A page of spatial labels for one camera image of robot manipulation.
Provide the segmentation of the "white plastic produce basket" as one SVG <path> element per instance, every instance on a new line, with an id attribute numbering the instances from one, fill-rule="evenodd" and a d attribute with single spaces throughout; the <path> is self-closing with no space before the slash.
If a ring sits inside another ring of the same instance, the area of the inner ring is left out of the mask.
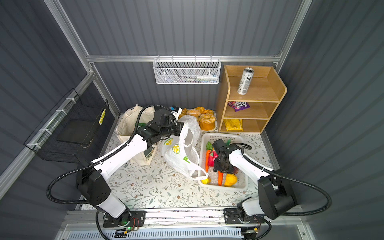
<path id="1" fill-rule="evenodd" d="M 240 149 L 234 144 L 243 143 L 238 135 L 206 133 L 202 136 L 199 177 L 208 176 L 199 182 L 203 187 L 223 191 L 243 191 L 248 188 L 248 177 L 230 163 L 229 154 Z"/>

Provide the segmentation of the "white lemon-print plastic bag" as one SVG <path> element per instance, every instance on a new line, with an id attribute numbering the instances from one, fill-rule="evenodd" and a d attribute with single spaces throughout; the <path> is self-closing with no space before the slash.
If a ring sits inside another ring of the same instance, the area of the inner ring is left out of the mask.
<path id="1" fill-rule="evenodd" d="M 160 143 L 158 149 L 166 162 L 188 180 L 201 181 L 209 174 L 200 167 L 200 157 L 196 150 L 201 128 L 197 118 L 185 115 L 180 118 L 183 123 L 179 136 L 172 135 Z"/>

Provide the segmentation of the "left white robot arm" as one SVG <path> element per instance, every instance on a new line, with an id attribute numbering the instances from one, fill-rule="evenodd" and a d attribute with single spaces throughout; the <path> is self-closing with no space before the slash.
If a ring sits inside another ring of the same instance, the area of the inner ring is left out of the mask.
<path id="1" fill-rule="evenodd" d="M 107 180 L 137 154 L 172 135 L 179 136 L 184 126 L 178 122 L 182 109 L 160 107 L 153 120 L 136 128 L 133 135 L 108 154 L 92 161 L 95 166 L 77 173 L 76 188 L 99 211 L 118 219 L 129 214 L 128 207 L 112 192 Z"/>

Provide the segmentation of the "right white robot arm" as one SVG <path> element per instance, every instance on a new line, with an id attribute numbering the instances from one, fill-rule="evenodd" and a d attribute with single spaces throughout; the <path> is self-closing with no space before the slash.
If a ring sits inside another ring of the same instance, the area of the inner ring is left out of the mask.
<path id="1" fill-rule="evenodd" d="M 273 169 L 256 162 L 246 154 L 252 147 L 244 143 L 226 144 L 222 139 L 213 143 L 218 154 L 214 171 L 229 174 L 235 168 L 243 172 L 258 188 L 258 197 L 249 197 L 237 206 L 241 221 L 252 216 L 266 216 L 271 220 L 285 214 L 297 205 L 297 199 L 288 180 L 277 177 Z"/>

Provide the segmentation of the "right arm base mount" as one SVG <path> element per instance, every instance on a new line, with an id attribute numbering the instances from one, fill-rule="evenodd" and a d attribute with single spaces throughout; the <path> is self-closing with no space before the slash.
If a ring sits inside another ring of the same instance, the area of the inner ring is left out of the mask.
<path id="1" fill-rule="evenodd" d="M 248 216 L 243 210 L 239 208 L 224 208 L 223 215 L 226 225 L 236 224 L 254 224 L 260 225 L 265 223 L 265 220 L 257 216 Z"/>

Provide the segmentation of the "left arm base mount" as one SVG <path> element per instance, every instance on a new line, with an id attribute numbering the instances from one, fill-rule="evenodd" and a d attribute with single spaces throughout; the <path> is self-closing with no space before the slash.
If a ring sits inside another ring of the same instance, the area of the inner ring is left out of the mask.
<path id="1" fill-rule="evenodd" d="M 103 216 L 104 228 L 139 228 L 144 226 L 146 219 L 146 211 L 130 211 L 125 210 L 119 217 L 114 218 L 110 214 L 105 213 Z"/>

